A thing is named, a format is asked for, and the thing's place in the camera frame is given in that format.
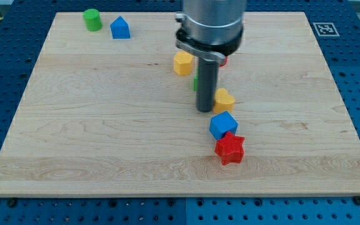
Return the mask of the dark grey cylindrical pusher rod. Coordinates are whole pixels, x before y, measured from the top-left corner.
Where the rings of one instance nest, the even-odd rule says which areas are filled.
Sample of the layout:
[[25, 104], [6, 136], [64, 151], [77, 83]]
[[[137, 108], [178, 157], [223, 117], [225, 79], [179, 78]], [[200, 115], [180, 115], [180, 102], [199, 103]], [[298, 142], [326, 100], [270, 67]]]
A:
[[196, 108], [202, 113], [207, 113], [214, 106], [219, 64], [216, 61], [200, 57], [197, 68]]

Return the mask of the black clamp with metal bracket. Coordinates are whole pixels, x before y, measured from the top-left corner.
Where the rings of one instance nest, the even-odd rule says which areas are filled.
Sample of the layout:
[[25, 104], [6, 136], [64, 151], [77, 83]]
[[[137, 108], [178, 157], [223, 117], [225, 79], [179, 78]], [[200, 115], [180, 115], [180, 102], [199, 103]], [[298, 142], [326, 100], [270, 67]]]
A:
[[194, 56], [221, 64], [241, 44], [243, 17], [243, 12], [193, 15], [177, 12], [175, 20], [181, 27], [176, 31], [176, 46]]

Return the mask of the red block behind arm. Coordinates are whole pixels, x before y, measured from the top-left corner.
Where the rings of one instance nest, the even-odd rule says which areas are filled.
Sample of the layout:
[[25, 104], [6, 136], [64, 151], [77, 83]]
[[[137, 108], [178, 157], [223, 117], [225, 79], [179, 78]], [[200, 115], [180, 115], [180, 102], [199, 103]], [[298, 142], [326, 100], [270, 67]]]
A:
[[227, 62], [228, 62], [228, 57], [226, 56], [224, 61], [219, 65], [219, 67], [225, 66], [227, 64]]

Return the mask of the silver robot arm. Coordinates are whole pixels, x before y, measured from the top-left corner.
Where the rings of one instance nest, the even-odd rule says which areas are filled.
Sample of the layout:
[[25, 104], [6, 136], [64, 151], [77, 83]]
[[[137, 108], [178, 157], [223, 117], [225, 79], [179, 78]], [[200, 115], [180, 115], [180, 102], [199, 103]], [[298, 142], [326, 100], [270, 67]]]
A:
[[198, 58], [196, 108], [214, 106], [220, 65], [240, 46], [247, 0], [184, 0], [175, 14], [176, 47]]

